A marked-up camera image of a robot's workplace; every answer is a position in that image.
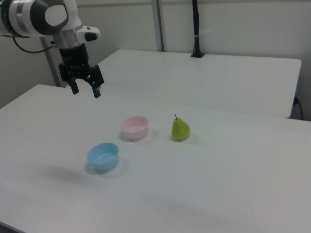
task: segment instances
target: pear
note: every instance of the pear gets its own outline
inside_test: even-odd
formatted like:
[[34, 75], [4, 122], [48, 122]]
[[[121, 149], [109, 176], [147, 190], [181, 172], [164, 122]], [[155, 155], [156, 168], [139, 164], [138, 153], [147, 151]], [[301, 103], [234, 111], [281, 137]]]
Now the pear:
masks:
[[190, 127], [182, 119], [175, 115], [176, 119], [173, 122], [172, 136], [178, 141], [184, 140], [189, 136]]

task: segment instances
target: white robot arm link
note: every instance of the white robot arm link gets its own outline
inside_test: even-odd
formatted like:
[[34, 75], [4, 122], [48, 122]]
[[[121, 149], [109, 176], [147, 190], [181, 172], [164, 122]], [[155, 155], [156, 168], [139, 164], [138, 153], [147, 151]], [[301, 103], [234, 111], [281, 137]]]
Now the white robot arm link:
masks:
[[97, 98], [104, 83], [98, 65], [88, 64], [85, 43], [101, 38], [99, 29], [83, 26], [75, 0], [0, 0], [0, 35], [8, 37], [54, 37], [63, 63], [62, 80], [74, 94], [79, 92], [76, 79], [88, 82]]

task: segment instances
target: tabletop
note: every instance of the tabletop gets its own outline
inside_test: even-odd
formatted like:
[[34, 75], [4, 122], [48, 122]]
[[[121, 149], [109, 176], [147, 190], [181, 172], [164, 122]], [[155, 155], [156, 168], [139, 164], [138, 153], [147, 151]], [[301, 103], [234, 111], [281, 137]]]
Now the tabletop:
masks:
[[[103, 93], [287, 118], [301, 61], [119, 50], [99, 66], [105, 80]], [[79, 82], [79, 88], [92, 92], [85, 82]]]
[[[190, 125], [171, 138], [174, 114]], [[145, 116], [131, 142], [121, 123]], [[0, 110], [0, 222], [26, 233], [305, 233], [311, 124], [38, 85]], [[119, 146], [97, 174], [87, 152]]]

